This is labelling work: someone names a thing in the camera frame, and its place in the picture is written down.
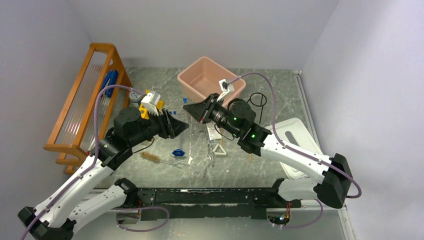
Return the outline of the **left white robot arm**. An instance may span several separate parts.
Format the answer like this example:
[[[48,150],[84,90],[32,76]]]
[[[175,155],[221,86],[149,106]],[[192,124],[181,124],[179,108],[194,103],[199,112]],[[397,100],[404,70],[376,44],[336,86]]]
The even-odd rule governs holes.
[[[188,123],[174,118],[165,108],[158,115],[149,114],[147,119],[136,107],[123,108],[79,169],[46,200],[18,213],[26,227],[21,238],[31,234],[36,240],[70,240],[108,210],[134,207],[139,201],[139,189],[127,178],[117,180],[101,195],[85,202],[82,199],[134,154],[134,146],[154,137],[174,139],[188,128]]]

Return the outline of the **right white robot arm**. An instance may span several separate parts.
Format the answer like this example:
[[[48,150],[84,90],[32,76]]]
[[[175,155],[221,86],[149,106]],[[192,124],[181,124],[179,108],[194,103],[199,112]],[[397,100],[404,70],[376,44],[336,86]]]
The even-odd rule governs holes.
[[[229,132],[246,153],[279,161],[306,174],[306,178],[283,180],[270,193],[275,207],[292,200],[314,199],[335,209],[344,206],[353,183],[345,156],[337,153],[330,157],[278,140],[275,133],[255,122],[256,112],[245,100],[236,98],[224,107],[218,98],[219,94],[213,93],[183,109],[198,123],[213,122]]]

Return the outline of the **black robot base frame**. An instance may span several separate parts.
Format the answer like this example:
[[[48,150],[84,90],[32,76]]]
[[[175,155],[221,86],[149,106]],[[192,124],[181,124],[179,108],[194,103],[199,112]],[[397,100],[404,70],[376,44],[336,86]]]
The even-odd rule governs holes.
[[[253,188],[139,188],[121,205],[124,209],[148,210],[142,221],[171,219],[238,218],[266,220],[268,209],[300,208],[300,200],[286,201],[275,187]]]

